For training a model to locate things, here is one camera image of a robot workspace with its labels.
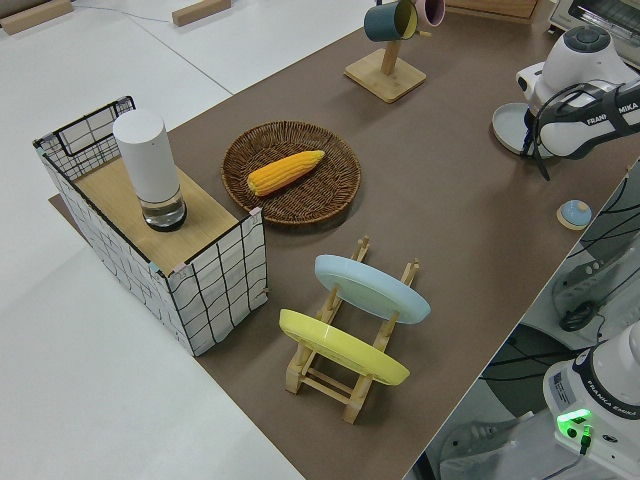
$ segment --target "brown table mat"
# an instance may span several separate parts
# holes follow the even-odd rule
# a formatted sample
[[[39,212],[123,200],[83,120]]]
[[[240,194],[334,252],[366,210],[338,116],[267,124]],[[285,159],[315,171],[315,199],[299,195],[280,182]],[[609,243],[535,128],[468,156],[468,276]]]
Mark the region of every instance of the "brown table mat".
[[[551,5],[543,3],[533,25],[451,14],[433,38],[404,42],[400,57],[427,80],[394,104],[343,75],[380,47],[360,30],[170,132],[178,165],[237,215],[220,164],[256,125],[317,124],[361,162],[361,188],[340,226],[267,228],[269,301],[198,358],[309,480],[402,478],[578,240],[556,209],[577,198],[597,211],[640,151],[633,136],[583,160],[552,160],[546,182],[494,138],[494,110],[523,101],[516,72],[543,61],[557,38],[545,31]],[[387,352],[411,376],[398,387],[374,384],[352,426],[329,397],[284,390],[295,344],[278,312],[315,314],[326,294],[315,257],[348,256],[364,234],[368,263],[391,275],[420,259],[414,288],[433,312],[396,328]],[[345,305],[334,325],[373,340],[379,322]]]

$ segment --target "wicker basket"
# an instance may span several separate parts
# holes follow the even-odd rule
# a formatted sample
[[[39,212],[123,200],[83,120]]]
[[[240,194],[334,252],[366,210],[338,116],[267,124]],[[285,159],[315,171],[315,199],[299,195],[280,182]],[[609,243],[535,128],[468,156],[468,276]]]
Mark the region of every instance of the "wicker basket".
[[[256,197],[247,176],[268,163],[304,150],[324,150],[308,174],[265,197]],[[334,133],[316,125],[279,121],[257,126],[227,150],[222,181],[229,195],[247,211],[262,208],[263,218],[281,225],[311,225],[343,212],[360,186],[360,164]]]

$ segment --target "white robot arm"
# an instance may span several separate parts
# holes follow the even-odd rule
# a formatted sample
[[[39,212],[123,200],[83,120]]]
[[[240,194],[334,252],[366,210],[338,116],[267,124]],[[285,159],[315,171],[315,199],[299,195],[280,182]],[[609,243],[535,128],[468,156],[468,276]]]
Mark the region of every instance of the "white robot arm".
[[[528,102],[521,155],[583,158],[593,147],[640,131],[640,76],[627,67],[611,36],[576,27],[556,42],[547,60],[516,75]]]
[[[543,391],[560,444],[620,478],[640,479],[640,322],[553,365]]]

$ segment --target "yellow corn cob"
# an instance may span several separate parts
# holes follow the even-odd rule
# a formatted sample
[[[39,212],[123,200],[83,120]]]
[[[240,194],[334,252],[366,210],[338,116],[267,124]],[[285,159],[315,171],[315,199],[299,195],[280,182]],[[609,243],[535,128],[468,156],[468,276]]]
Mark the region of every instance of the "yellow corn cob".
[[[323,157],[323,150],[307,150],[290,155],[251,172],[247,184],[255,195],[269,195],[313,170]]]

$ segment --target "yellow plate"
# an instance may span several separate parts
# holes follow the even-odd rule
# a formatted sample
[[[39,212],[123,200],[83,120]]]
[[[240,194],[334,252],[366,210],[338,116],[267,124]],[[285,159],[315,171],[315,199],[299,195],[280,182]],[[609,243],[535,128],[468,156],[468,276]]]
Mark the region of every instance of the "yellow plate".
[[[409,376],[409,370],[386,353],[302,313],[280,310],[280,328],[323,357],[385,385],[399,385]]]

